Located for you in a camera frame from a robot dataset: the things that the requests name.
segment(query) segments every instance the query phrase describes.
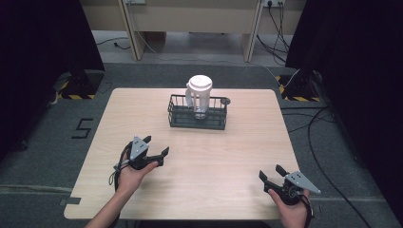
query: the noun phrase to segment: white cup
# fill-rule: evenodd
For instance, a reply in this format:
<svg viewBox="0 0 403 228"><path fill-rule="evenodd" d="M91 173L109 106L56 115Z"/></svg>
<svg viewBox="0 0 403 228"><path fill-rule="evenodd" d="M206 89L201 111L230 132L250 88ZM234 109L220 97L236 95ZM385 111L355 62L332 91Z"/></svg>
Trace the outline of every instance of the white cup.
<svg viewBox="0 0 403 228"><path fill-rule="evenodd" d="M193 106L197 119L204 119L210 103L210 91L213 88L213 81L205 75L195 75L186 84L187 106Z"/></svg>

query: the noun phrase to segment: white lid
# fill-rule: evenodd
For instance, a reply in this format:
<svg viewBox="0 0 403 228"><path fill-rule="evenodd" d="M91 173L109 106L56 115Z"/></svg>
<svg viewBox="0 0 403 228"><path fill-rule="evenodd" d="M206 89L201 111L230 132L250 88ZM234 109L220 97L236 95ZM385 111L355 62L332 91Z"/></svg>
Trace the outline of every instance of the white lid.
<svg viewBox="0 0 403 228"><path fill-rule="evenodd" d="M205 75L195 75L189 80L188 85L194 92L209 92L213 87L213 81Z"/></svg>

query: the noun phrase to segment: green basket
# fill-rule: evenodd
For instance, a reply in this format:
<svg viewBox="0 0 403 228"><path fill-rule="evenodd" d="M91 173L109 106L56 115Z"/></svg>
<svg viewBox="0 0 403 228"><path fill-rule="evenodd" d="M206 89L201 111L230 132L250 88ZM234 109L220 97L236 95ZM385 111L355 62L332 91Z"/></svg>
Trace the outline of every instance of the green basket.
<svg viewBox="0 0 403 228"><path fill-rule="evenodd" d="M195 112L193 106L187 105L184 95L172 94L168 107L170 126L224 130L230 100L226 97L210 97L209 102L206 112Z"/></svg>

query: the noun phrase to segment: desk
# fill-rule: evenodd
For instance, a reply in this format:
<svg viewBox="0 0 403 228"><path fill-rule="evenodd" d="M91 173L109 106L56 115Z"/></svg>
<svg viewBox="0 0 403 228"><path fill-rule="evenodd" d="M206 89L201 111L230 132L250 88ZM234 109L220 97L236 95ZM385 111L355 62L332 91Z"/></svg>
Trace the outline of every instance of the desk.
<svg viewBox="0 0 403 228"><path fill-rule="evenodd" d="M170 127L171 94L184 88L118 88L108 101L71 193L68 219L92 219L114 193L108 185L134 135L151 135L149 155L169 154L126 204L121 219L278 219L278 209L259 179L260 169L283 183L276 164L298 170L275 92L214 89L231 99L225 130Z"/></svg>
<svg viewBox="0 0 403 228"><path fill-rule="evenodd" d="M251 59L261 0L147 0L145 5L123 1L119 3L135 60L144 53L141 31L240 33L243 59Z"/></svg>

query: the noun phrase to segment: gray carpet floor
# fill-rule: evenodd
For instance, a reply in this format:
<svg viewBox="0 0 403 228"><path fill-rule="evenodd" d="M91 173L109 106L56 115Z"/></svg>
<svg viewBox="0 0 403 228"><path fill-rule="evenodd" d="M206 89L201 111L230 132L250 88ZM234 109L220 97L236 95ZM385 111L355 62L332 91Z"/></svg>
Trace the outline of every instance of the gray carpet floor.
<svg viewBox="0 0 403 228"><path fill-rule="evenodd" d="M91 140L116 87L184 87L196 74L208 75L215 88L264 88L278 94L300 171L321 191L311 200L316 218L310 227L366 227L357 212L320 172L317 161L333 185L356 207L372 227L400 227L382 198L368 170L355 160L346 138L325 109L310 127L308 123L328 105L324 97L315 102L283 101L277 82L261 66L125 65L105 64L106 74L93 100L59 100L49 107L31 130L26 151L10 152L0 163L0 227L81 227L86 220L64 218L68 199L79 175ZM292 69L270 68L275 75ZM85 132L76 127L82 119ZM143 221L140 227L281 227L279 221ZM120 221L118 227L125 227Z"/></svg>

